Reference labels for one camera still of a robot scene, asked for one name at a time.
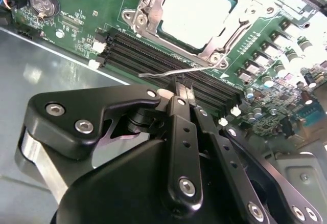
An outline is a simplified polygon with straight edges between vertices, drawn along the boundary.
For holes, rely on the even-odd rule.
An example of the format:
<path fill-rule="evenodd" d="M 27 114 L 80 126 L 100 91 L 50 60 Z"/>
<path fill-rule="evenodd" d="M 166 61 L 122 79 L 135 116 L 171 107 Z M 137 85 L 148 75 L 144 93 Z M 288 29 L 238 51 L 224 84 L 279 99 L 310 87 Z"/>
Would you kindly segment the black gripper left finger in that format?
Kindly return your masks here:
<path fill-rule="evenodd" d="M 18 149 L 59 206 L 77 179 L 97 169 L 91 158 L 99 144 L 148 133 L 145 142 L 160 140 L 166 149 L 166 206 L 198 210 L 203 190 L 197 126 L 187 98 L 166 98 L 147 85 L 41 93 L 28 102 Z"/>

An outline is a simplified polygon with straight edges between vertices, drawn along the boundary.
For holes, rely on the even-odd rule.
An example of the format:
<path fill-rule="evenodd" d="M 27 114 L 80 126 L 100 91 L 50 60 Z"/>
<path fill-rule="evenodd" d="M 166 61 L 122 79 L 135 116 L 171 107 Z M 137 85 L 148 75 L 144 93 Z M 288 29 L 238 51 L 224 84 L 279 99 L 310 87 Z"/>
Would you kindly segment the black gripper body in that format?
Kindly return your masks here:
<path fill-rule="evenodd" d="M 164 200 L 163 141 L 145 142 L 77 179 L 52 223 L 242 223 L 220 170 L 200 157 L 203 204 L 178 216 Z"/>

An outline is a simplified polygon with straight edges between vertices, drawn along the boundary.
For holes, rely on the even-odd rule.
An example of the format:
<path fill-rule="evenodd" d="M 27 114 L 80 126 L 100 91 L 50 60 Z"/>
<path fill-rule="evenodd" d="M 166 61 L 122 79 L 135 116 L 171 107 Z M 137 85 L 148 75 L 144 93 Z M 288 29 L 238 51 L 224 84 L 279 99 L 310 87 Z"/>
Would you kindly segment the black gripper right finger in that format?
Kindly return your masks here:
<path fill-rule="evenodd" d="M 193 87 L 185 88 L 194 107 L 201 144 L 222 171 L 227 209 L 234 223 L 323 223 L 322 216 L 233 126 L 218 130 L 212 116 L 196 104 Z"/>

